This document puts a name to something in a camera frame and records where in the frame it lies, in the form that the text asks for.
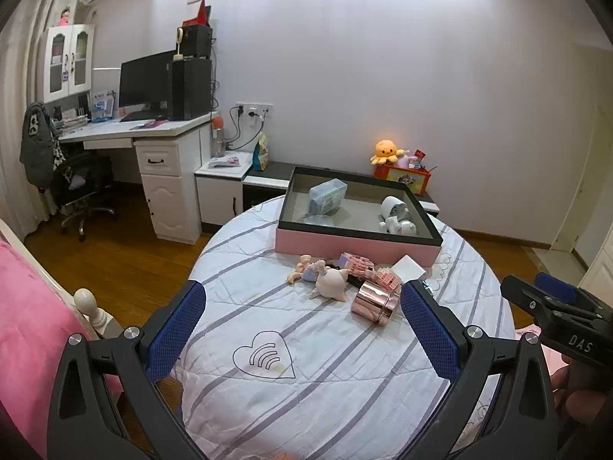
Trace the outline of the right hand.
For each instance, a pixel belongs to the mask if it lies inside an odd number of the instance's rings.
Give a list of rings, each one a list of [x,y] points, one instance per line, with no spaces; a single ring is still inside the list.
[[[582,440],[612,441],[612,370],[595,370],[581,362],[561,366],[551,376],[558,414],[558,447]]]

